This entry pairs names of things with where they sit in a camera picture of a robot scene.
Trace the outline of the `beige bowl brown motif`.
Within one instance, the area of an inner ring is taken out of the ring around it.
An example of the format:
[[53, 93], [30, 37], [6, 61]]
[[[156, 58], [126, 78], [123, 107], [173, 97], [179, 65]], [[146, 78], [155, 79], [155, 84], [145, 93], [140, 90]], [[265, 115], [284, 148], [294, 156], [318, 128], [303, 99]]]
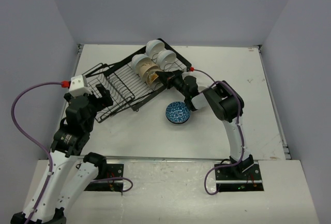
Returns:
[[155, 64], [154, 62], [145, 62], [139, 67], [139, 77], [146, 81], [147, 73], [152, 69], [157, 69], [159, 66]]

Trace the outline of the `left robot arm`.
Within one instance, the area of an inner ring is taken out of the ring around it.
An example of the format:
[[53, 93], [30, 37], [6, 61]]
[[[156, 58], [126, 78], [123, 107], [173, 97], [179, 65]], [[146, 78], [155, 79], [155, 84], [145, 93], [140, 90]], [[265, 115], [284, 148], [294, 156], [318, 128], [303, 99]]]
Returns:
[[85, 155], [76, 175], [66, 182], [90, 138], [97, 113], [113, 105], [109, 90], [101, 83], [96, 88], [101, 94], [99, 98], [93, 93], [74, 96], [68, 92], [64, 95], [68, 102], [66, 117], [61, 120], [47, 151], [48, 165], [42, 181], [30, 203], [23, 211], [13, 215], [11, 223], [65, 223], [73, 204], [85, 188], [92, 180], [106, 176], [106, 158], [89, 153]]

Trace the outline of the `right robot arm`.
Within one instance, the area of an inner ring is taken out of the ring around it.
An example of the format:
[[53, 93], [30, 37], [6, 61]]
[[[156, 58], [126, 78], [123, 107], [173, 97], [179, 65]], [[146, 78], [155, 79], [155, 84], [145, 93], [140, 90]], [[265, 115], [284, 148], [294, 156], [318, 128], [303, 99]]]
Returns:
[[206, 89], [199, 91], [194, 76], [183, 77], [180, 70], [156, 72], [160, 82], [167, 88], [175, 88], [184, 96], [188, 110], [197, 111], [209, 106], [217, 119], [222, 121], [229, 145], [231, 174], [242, 179], [253, 166], [253, 157], [247, 151], [244, 132], [240, 118], [245, 106], [242, 97], [226, 81], [216, 81]]

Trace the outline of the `beige bowl colourful flower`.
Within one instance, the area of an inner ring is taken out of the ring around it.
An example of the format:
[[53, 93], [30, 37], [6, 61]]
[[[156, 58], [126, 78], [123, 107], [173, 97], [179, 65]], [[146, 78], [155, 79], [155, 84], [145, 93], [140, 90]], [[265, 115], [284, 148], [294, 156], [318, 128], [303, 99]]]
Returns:
[[152, 84], [159, 78], [157, 72], [157, 70], [151, 70], [147, 73], [146, 84], [148, 86], [152, 86]]

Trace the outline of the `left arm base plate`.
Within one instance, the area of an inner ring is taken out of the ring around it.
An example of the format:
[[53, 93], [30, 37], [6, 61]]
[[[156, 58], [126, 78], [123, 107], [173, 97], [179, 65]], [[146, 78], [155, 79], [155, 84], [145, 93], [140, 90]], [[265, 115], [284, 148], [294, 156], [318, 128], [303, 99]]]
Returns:
[[[106, 173], [102, 178], [122, 177], [124, 174], [124, 164], [109, 163], [107, 164]], [[122, 192], [124, 189], [123, 180], [119, 181], [103, 181], [99, 183], [89, 184], [85, 191], [95, 192]]]

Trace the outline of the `pale blue bowl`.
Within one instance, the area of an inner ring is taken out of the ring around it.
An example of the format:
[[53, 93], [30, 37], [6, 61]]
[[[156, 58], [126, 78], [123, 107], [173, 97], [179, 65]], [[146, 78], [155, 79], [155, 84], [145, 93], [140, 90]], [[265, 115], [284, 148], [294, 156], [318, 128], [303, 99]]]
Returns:
[[150, 40], [147, 44], [146, 44], [146, 48], [145, 48], [145, 53], [147, 56], [149, 56], [150, 58], [153, 58], [153, 56], [155, 54], [158, 54], [159, 52], [161, 52], [163, 49], [165, 48], [165, 44], [158, 39], [155, 40]]
[[164, 70], [168, 69], [176, 61], [176, 54], [171, 50], [163, 50], [158, 53], [157, 64]]
[[139, 72], [139, 68], [140, 68], [140, 64], [144, 64], [145, 62], [150, 62], [151, 59], [149, 56], [147, 56], [146, 54], [137, 54], [135, 55], [132, 60], [131, 60], [131, 68], [132, 70], [138, 74]]

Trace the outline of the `plain beige bowl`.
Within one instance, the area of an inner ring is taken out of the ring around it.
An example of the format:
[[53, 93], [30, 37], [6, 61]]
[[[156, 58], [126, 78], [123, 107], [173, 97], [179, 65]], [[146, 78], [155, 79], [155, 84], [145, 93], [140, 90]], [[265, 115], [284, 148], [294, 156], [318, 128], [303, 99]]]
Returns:
[[191, 97], [195, 97], [202, 93], [205, 89], [207, 89], [207, 86], [197, 86], [195, 87], [191, 92]]

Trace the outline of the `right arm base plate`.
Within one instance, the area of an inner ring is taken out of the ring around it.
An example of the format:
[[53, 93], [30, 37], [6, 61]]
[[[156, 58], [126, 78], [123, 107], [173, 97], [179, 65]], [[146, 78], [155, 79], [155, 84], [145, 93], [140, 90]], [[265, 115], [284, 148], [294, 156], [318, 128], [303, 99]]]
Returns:
[[262, 175], [258, 163], [243, 174], [226, 172], [226, 168], [215, 171], [216, 189], [218, 192], [264, 191]]

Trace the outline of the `red patterned white bowl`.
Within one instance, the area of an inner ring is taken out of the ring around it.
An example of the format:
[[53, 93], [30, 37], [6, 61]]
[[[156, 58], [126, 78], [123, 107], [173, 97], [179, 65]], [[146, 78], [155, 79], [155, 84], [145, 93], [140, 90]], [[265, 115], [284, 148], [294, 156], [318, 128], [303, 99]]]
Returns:
[[190, 110], [184, 102], [175, 101], [166, 107], [165, 116], [167, 120], [173, 124], [183, 124], [189, 120], [191, 116]]

